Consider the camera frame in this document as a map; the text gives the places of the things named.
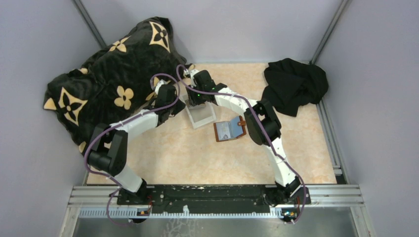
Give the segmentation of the white plastic card box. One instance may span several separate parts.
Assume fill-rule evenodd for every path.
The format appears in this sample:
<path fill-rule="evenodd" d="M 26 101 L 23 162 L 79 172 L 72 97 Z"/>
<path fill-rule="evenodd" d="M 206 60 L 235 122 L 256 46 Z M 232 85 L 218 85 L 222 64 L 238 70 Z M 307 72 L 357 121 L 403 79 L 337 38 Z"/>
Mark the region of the white plastic card box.
<path fill-rule="evenodd" d="M 216 113 L 209 102 L 191 107 L 187 94 L 180 95 L 180 100 L 186 105 L 185 109 L 194 129 L 216 122 Z"/>

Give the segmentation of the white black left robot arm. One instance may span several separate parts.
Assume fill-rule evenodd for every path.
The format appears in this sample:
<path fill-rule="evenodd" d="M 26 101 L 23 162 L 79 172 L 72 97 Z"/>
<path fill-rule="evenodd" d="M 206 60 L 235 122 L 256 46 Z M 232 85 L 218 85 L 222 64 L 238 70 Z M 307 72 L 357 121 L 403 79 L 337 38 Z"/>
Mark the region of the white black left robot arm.
<path fill-rule="evenodd" d="M 145 131 L 163 124 L 169 116 L 175 115 L 176 109 L 183 108 L 174 86 L 159 86 L 154 105 L 120 122 L 96 126 L 84 153 L 87 165 L 112 179 L 134 203 L 143 204 L 148 198 L 147 183 L 127 163 L 128 144 Z"/>

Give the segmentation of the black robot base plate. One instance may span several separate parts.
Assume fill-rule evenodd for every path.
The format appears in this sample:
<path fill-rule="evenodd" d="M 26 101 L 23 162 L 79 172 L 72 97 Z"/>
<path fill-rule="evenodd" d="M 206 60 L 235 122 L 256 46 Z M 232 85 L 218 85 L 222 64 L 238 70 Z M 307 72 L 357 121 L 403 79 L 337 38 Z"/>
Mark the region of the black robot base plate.
<path fill-rule="evenodd" d="M 267 214 L 272 207 L 289 205 L 301 207 L 294 202 L 271 206 L 266 194 L 276 185 L 148 185 L 147 198 L 143 201 L 121 190 L 117 195 L 119 205 L 145 205 L 153 214 Z M 307 203 L 311 204 L 307 190 Z"/>

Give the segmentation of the brown leather card holder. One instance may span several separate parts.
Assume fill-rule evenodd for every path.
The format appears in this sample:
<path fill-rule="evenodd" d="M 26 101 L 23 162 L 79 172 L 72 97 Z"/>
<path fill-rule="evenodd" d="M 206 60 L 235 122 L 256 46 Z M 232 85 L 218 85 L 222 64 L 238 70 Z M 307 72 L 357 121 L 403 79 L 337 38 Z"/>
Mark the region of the brown leather card holder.
<path fill-rule="evenodd" d="M 216 142 L 236 140 L 247 134 L 246 121 L 242 116 L 236 116 L 230 121 L 213 123 Z"/>

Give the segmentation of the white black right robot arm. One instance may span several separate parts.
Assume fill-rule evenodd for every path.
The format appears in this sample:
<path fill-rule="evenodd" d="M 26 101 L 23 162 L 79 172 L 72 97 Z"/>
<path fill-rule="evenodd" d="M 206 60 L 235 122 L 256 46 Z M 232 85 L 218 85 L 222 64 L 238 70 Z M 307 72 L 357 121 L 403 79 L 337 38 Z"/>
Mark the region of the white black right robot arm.
<path fill-rule="evenodd" d="M 190 105 L 210 102 L 234 111 L 244 118 L 252 141 L 265 149 L 276 184 L 276 189 L 266 194 L 267 203 L 276 206 L 294 202 L 304 207 L 308 194 L 306 185 L 287 161 L 282 143 L 282 125 L 270 102 L 249 99 L 225 84 L 216 84 L 207 70 L 184 69 L 183 74 L 191 80 L 186 87 Z"/>

